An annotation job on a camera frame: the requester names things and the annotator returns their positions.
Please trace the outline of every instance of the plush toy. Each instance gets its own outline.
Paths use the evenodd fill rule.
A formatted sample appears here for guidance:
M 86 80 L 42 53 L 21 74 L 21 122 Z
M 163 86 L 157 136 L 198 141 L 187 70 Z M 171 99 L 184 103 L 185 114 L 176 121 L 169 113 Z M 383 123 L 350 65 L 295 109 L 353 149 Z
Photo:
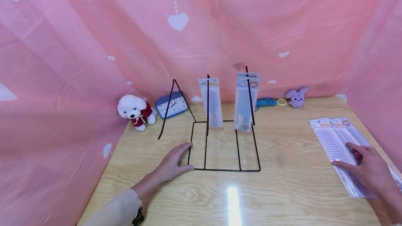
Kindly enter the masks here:
M 304 105 L 304 94 L 307 92 L 308 87 L 304 86 L 299 91 L 291 89 L 286 93 L 286 98 L 290 98 L 289 105 L 293 108 L 301 108 Z
M 158 115 L 148 102 L 132 94 L 126 94 L 119 100 L 117 111 L 121 117 L 130 119 L 138 131 L 145 130 L 145 121 L 155 124 Z

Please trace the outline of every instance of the pink fabric backdrop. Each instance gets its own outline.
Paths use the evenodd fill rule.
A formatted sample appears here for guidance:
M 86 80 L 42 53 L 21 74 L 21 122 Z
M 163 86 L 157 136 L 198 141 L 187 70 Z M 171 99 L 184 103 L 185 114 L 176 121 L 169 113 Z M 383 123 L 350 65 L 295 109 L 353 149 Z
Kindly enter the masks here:
M 0 0 L 0 220 L 73 225 L 127 123 L 120 96 L 175 78 L 197 100 L 209 74 L 233 101 L 246 65 L 261 97 L 346 93 L 396 159 L 401 14 L 401 0 Z

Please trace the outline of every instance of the black metal rack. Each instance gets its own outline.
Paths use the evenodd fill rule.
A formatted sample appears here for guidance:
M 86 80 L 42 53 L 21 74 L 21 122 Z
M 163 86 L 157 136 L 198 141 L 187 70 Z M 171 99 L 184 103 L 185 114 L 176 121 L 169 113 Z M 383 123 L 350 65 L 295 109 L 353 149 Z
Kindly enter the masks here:
M 194 124 L 196 124 L 196 123 L 206 123 L 207 124 L 207 131 L 206 131 L 206 137 L 205 137 L 204 168 L 195 168 L 195 170 L 228 171 L 228 172 L 259 172 L 259 171 L 261 171 L 260 158 L 259 158 L 259 155 L 258 155 L 257 142 L 256 142 L 256 139 L 255 139 L 255 133 L 254 133 L 254 127 L 253 127 L 255 125 L 255 120 L 254 120 L 254 110 L 253 110 L 253 107 L 252 107 L 252 99 L 251 99 L 250 80 L 247 80 L 247 83 L 248 83 L 248 94 L 249 94 L 249 97 L 250 97 L 250 108 L 251 108 L 251 117 L 252 117 L 251 130 L 252 130 L 252 136 L 253 136 L 253 139 L 254 139 L 255 152 L 256 152 L 256 155 L 257 155 L 258 169 L 242 169 L 241 168 L 240 150 L 239 150 L 239 141 L 238 141 L 237 130 L 235 130 L 235 132 L 236 132 L 236 144 L 237 144 L 237 156 L 238 156 L 238 160 L 239 160 L 239 169 L 211 169 L 211 168 L 206 168 L 206 163 L 207 163 L 207 142 L 208 142 L 208 134 L 209 134 L 209 122 L 208 122 L 209 121 L 209 80 L 207 80 L 207 93 L 208 93 L 208 95 L 207 95 L 207 120 L 206 121 L 197 121 L 195 119 L 195 117 L 193 115 L 193 112 L 191 111 L 190 105 L 188 105 L 187 100 L 184 97 L 183 92 L 181 91 L 180 87 L 177 84 L 177 81 L 173 80 L 172 89 L 170 90 L 169 101 L 168 101 L 168 105 L 167 105 L 167 108 L 166 108 L 165 118 L 163 119 L 162 129 L 161 129 L 161 133 L 158 136 L 158 139 L 161 138 L 162 133 L 163 133 L 163 129 L 164 129 L 165 122 L 166 122 L 166 117 L 168 115 L 169 103 L 170 103 L 170 100 L 172 98 L 174 84 L 176 84 L 178 90 L 182 94 L 183 99 L 184 99 L 184 101 L 186 102 L 186 104 L 188 106 L 188 110 L 190 110 L 190 113 L 191 113 L 191 115 L 193 116 L 193 119 L 194 119 L 193 129 L 191 130 L 190 142 L 193 141 Z M 234 122 L 234 121 L 233 120 L 224 120 L 223 122 Z M 191 148 L 188 151 L 187 164 L 190 164 L 190 155 L 191 155 Z

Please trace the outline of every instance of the sleeve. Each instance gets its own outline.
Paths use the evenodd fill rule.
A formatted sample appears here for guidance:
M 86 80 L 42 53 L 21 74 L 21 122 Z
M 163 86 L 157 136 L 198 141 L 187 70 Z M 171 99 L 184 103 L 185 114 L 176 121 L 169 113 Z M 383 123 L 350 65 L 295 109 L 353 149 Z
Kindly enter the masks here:
M 103 206 L 84 226 L 128 226 L 137 216 L 142 202 L 132 189 L 125 189 Z

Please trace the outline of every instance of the yellow hair tie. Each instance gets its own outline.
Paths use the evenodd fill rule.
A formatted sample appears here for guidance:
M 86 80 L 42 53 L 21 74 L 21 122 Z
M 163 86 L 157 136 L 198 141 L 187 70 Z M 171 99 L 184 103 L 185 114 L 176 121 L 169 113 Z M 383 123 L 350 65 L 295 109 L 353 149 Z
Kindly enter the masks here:
M 280 105 L 280 106 L 286 106 L 288 104 L 288 102 L 287 102 L 286 99 L 277 99 L 277 104 Z

